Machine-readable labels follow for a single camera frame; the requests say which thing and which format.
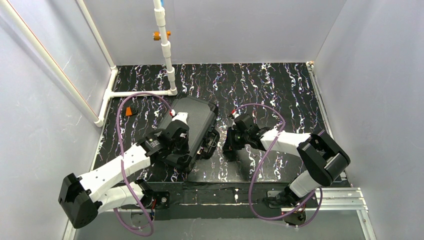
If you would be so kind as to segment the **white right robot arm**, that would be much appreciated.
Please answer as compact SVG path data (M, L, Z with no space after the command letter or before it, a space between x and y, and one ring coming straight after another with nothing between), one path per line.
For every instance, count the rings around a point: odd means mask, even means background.
M269 206L295 206L318 187L329 187L351 163L350 157L325 131L290 133L270 127L260 128L249 114L230 114L223 152L242 150L246 145L261 151L298 156L306 170L276 196L267 196Z

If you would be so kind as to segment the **black poker set case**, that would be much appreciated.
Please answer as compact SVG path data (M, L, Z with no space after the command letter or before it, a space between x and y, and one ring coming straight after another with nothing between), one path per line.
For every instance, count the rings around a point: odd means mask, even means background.
M177 130L187 130L185 138L176 140L167 156L158 157L157 160L182 172L189 173L197 160L210 159L217 148L220 134L215 129L218 116L218 106L214 102L206 101L186 93L180 93L175 97L172 105L178 113L187 114L182 119L186 127L181 123L172 123L175 118L170 116L158 125L162 134L172 135Z

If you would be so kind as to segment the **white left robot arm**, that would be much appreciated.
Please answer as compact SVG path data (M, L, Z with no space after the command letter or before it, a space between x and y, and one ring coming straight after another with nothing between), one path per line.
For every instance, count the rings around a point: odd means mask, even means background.
M87 226L100 212L130 204L134 196L141 200L146 189L140 182L117 187L124 176L165 160L188 145L188 113L179 112L165 129L147 134L127 151L105 165L76 176L64 177L58 203L76 229Z

